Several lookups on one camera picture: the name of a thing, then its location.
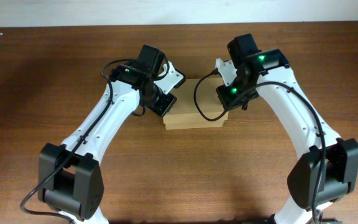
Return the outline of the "cardboard box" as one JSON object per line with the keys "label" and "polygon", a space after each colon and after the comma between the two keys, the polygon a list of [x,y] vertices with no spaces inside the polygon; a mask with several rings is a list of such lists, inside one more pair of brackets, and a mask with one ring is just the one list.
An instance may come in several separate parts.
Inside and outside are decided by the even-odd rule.
{"label": "cardboard box", "polygon": [[[219,128],[228,119],[228,114],[217,121],[207,121],[204,116],[200,115],[193,99],[197,82],[197,79],[188,79],[181,87],[172,90],[177,101],[163,117],[165,129]],[[196,93],[198,106],[209,118],[219,116],[224,110],[216,93],[216,88],[222,83],[220,78],[207,78],[198,86]]]}

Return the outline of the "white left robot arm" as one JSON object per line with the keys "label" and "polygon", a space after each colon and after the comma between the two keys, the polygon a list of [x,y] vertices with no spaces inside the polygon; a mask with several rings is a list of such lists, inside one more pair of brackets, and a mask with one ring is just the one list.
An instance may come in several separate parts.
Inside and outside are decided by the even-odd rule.
{"label": "white left robot arm", "polygon": [[101,163],[123,122],[136,109],[150,109],[163,117],[176,102],[171,93],[186,80],[167,56],[143,45],[137,58],[108,63],[103,96],[82,124],[59,145],[46,144],[39,157],[38,199],[50,216],[69,223],[107,223],[100,204],[104,193]]}

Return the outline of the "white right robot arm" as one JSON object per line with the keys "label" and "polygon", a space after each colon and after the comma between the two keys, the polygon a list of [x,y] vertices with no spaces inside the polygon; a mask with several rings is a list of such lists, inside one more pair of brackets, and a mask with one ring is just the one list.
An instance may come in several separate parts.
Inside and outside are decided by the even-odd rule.
{"label": "white right robot arm", "polygon": [[261,51],[251,34],[227,45],[230,60],[216,61],[224,111],[246,110],[261,97],[281,122],[298,161],[287,177],[290,197],[269,223],[322,223],[322,211],[352,193],[358,174],[358,142],[343,139],[319,115],[279,49]]}

